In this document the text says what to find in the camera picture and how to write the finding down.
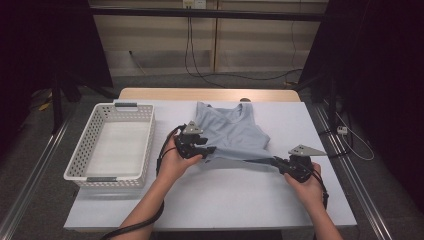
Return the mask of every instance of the forearm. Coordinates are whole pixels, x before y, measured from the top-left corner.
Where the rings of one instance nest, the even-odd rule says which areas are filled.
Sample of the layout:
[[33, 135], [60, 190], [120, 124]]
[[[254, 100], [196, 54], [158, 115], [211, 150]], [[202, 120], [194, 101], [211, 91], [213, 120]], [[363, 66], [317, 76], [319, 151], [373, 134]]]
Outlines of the forearm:
[[[171, 187], [172, 183], [168, 181], [162, 181], [161, 179], [156, 179], [150, 189], [147, 191], [146, 195], [144, 195], [143, 199], [141, 199], [141, 201], [132, 210], [132, 212], [128, 215], [120, 227], [122, 228], [137, 224], [154, 216], [159, 210], [166, 194], [168, 193], [169, 189], [171, 189]], [[117, 236], [113, 239], [149, 239], [152, 230], [153, 224], [139, 230]]]
[[343, 239], [322, 203], [306, 207], [306, 209], [314, 225], [317, 240]]

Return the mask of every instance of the hand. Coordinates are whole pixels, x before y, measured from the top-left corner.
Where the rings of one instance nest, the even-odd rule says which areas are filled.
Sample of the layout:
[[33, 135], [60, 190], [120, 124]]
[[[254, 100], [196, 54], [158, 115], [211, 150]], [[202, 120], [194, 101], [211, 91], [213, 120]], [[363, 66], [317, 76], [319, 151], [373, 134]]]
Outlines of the hand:
[[183, 159], [175, 148], [175, 136], [172, 136], [165, 147], [162, 164], [156, 179], [166, 181], [168, 184], [174, 184], [180, 178], [187, 168], [198, 163], [202, 155], [196, 155], [189, 159]]
[[[317, 163], [312, 163], [314, 169], [321, 174], [321, 166]], [[307, 210], [322, 204], [322, 187], [320, 183], [311, 176], [306, 182], [300, 183], [292, 178], [288, 173], [284, 174], [286, 181], [294, 188], [297, 197], [303, 203]]]

